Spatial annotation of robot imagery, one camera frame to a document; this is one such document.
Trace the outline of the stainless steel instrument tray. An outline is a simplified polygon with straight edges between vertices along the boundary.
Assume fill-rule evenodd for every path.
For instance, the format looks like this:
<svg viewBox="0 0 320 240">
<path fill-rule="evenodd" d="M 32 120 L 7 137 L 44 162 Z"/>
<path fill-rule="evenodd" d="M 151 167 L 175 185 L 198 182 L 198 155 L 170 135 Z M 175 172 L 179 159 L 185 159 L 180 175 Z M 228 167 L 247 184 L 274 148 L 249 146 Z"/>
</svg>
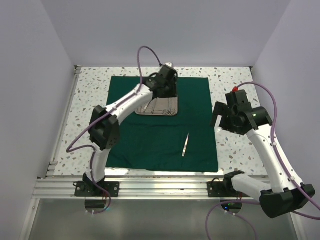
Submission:
<svg viewBox="0 0 320 240">
<path fill-rule="evenodd" d="M 152 115 L 144 113 L 145 106 L 149 103 L 145 103 L 139 108 L 135 110 L 135 113 L 140 116 L 176 116 L 178 114 L 178 106 L 179 106 L 179 98 L 178 97 L 170 97 L 172 98 L 172 108 L 175 109 L 174 115 L 163 115 L 163 110 L 168 105 L 168 98 L 157 98 L 157 104 L 154 110 L 154 113 Z"/>
</svg>

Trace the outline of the steel surgical scissors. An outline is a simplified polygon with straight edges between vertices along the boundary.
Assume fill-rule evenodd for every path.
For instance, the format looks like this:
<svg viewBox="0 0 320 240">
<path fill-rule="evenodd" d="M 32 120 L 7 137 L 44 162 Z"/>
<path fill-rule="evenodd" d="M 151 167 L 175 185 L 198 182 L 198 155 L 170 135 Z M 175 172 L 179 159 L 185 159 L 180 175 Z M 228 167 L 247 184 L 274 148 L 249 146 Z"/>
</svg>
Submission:
<svg viewBox="0 0 320 240">
<path fill-rule="evenodd" d="M 171 116 L 173 114 L 173 108 L 172 108 L 172 98 L 167 99 L 167 106 L 166 108 L 162 111 L 163 115 L 166 116 Z"/>
</svg>

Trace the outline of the steel ring-handled clamp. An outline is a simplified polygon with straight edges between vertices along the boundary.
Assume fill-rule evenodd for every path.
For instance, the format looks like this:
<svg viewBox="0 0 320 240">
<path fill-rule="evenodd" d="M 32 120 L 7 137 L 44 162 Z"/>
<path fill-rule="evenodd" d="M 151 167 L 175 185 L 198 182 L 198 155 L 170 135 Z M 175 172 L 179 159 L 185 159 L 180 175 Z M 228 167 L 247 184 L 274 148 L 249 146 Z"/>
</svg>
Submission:
<svg viewBox="0 0 320 240">
<path fill-rule="evenodd" d="M 173 116 L 176 112 L 176 110 L 173 108 L 173 99 L 172 98 L 169 98 L 168 100 L 168 109 L 167 109 L 167 115 L 168 116 Z"/>
</svg>

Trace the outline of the green surgical drape cloth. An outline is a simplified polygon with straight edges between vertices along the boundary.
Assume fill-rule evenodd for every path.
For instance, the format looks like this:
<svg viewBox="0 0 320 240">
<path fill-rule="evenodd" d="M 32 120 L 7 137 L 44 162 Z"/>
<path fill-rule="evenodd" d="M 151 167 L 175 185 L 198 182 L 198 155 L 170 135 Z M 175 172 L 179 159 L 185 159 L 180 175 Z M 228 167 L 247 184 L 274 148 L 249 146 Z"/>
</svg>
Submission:
<svg viewBox="0 0 320 240">
<path fill-rule="evenodd" d="M 208 78 L 179 78 L 178 113 L 149 116 L 132 113 L 120 125 L 120 140 L 106 167 L 165 172 L 217 172 L 215 130 Z M 187 134 L 185 156 L 182 151 Z"/>
</svg>

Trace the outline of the steel tweezers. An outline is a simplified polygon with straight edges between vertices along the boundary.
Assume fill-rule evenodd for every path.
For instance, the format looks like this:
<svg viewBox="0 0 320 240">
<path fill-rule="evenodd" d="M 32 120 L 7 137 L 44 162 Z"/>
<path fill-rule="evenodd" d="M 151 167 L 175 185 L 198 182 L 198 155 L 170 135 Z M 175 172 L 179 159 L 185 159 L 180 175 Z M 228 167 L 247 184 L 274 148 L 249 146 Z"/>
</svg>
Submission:
<svg viewBox="0 0 320 240">
<path fill-rule="evenodd" d="M 181 154 L 182 157 L 185 157 L 185 154 L 186 154 L 186 151 L 187 151 L 188 142 L 189 142 L 189 136 L 190 136 L 190 133 L 187 134 L 187 137 L 185 139 L 183 150 L 182 150 L 182 154 Z"/>
</svg>

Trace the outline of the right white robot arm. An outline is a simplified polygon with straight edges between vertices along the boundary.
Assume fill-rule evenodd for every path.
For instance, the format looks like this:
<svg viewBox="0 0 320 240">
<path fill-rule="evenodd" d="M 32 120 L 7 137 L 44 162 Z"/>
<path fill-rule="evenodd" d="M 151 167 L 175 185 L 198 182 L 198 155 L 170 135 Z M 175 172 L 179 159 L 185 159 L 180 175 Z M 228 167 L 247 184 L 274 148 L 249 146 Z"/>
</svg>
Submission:
<svg viewBox="0 0 320 240">
<path fill-rule="evenodd" d="M 258 152 L 269 183 L 237 170 L 224 175 L 220 189 L 227 196 L 243 193 L 253 198 L 271 219 L 303 208 L 316 191 L 312 184 L 305 184 L 291 166 L 276 138 L 268 111 L 264 107 L 253 108 L 245 90 L 234 90 L 225 97 L 226 103 L 215 103 L 211 125 L 214 126 L 220 116 L 222 130 L 247 136 Z"/>
</svg>

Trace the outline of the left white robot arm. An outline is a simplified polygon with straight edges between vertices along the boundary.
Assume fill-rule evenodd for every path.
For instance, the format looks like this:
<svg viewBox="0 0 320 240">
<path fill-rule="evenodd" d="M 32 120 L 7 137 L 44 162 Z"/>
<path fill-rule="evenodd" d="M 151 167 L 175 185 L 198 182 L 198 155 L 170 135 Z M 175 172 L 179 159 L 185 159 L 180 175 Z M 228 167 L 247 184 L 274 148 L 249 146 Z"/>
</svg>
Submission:
<svg viewBox="0 0 320 240">
<path fill-rule="evenodd" d="M 144 77 L 135 88 L 112 104 L 96 106 L 92 112 L 88 130 L 94 152 L 89 169 L 83 175 L 86 190 L 92 196 L 99 196 L 107 189 L 104 187 L 105 167 L 111 149 L 120 140 L 121 123 L 139 107 L 157 98 L 177 96 L 178 72 L 168 64 L 160 67 L 148 77 Z"/>
</svg>

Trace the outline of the steel forceps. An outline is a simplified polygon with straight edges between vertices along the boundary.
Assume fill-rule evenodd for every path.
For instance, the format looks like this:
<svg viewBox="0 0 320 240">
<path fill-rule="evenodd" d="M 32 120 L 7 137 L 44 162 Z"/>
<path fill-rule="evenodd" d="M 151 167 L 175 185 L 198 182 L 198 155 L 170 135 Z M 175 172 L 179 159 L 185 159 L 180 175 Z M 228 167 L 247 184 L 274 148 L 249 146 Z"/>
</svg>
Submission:
<svg viewBox="0 0 320 240">
<path fill-rule="evenodd" d="M 147 114 L 147 115 L 153 115 L 154 114 L 154 111 L 155 111 L 155 108 L 157 106 L 157 101 L 158 99 L 155 98 L 153 99 L 152 101 L 150 101 L 144 108 L 144 113 Z"/>
</svg>

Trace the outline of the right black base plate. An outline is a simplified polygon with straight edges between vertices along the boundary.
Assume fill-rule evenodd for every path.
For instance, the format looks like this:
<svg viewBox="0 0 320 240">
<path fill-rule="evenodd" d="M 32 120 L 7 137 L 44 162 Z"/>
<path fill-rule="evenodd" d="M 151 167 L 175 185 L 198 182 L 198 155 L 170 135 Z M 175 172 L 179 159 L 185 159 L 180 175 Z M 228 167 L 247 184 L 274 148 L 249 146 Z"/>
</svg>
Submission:
<svg viewBox="0 0 320 240">
<path fill-rule="evenodd" d="M 223 182 L 220 181 L 208 181 L 207 183 L 207 195 L 209 198 L 248 198 L 249 196 L 240 192 L 228 191 Z"/>
</svg>

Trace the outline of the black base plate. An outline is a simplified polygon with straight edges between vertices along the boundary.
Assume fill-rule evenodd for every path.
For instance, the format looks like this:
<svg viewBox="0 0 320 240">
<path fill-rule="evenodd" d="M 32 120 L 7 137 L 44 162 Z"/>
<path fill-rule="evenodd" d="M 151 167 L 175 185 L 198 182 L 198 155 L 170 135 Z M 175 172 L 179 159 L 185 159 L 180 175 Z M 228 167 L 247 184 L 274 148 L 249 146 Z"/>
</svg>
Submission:
<svg viewBox="0 0 320 240">
<path fill-rule="evenodd" d="M 220 181 L 208 181 L 207 183 L 207 195 L 209 198 L 248 198 L 249 196 L 240 192 L 228 191 L 223 182 Z"/>
<path fill-rule="evenodd" d="M 118 197 L 120 183 L 117 181 L 102 181 L 96 187 L 94 184 L 87 184 L 84 181 L 76 181 L 72 184 L 75 187 L 74 195 L 76 197 L 106 197 L 106 192 L 110 197 Z"/>
</svg>

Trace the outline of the aluminium mounting rail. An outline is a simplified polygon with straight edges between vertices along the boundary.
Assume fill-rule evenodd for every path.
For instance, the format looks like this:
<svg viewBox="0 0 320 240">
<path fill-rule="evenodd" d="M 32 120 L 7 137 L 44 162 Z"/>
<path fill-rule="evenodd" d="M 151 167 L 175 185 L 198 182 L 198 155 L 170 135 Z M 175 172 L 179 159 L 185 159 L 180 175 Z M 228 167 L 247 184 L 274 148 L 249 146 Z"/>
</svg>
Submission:
<svg viewBox="0 0 320 240">
<path fill-rule="evenodd" d="M 118 182 L 119 192 L 116 200 L 207 200 L 207 183 L 213 175 L 204 176 L 146 176 L 116 177 L 106 179 Z M 56 177 L 36 181 L 33 199 L 77 199 L 74 182 L 80 178 Z"/>
</svg>

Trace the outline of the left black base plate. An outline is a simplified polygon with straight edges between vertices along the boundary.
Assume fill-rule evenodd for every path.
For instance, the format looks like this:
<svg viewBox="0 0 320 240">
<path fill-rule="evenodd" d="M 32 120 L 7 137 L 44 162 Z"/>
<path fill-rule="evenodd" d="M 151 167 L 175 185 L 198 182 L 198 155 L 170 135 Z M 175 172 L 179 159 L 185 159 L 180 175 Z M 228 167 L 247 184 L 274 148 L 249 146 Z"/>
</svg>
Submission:
<svg viewBox="0 0 320 240">
<path fill-rule="evenodd" d="M 76 197 L 106 197 L 106 192 L 110 197 L 118 197 L 120 183 L 117 181 L 102 181 L 96 187 L 94 184 L 87 184 L 84 181 L 76 181 L 72 184 L 75 187 L 74 195 Z"/>
</svg>

